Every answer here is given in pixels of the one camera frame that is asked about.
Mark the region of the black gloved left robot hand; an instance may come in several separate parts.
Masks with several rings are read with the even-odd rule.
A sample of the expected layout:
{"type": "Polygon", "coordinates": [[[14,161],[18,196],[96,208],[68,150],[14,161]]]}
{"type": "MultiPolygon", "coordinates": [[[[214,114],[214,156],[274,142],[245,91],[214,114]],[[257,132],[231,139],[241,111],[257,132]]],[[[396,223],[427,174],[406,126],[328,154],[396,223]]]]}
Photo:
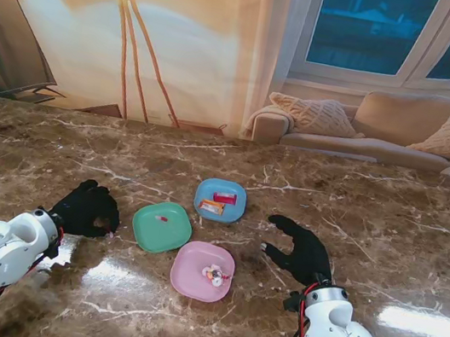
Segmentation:
{"type": "Polygon", "coordinates": [[[90,238],[115,234],[120,225],[119,214],[109,189],[94,179],[81,182],[49,210],[65,234],[90,238]]]}

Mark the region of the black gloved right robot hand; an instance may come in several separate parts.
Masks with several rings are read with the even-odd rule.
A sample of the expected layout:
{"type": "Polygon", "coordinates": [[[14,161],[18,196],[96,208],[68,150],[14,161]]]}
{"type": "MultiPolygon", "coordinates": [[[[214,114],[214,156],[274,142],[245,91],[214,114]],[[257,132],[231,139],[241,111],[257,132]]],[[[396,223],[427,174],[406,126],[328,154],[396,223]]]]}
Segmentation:
{"type": "Polygon", "coordinates": [[[293,278],[304,286],[315,282],[332,282],[327,250],[313,231],[303,228],[283,215],[272,214],[268,217],[268,222],[290,236],[293,243],[293,249],[289,254],[281,252],[270,243],[261,244],[262,251],[274,264],[282,270],[289,271],[293,278]]]}

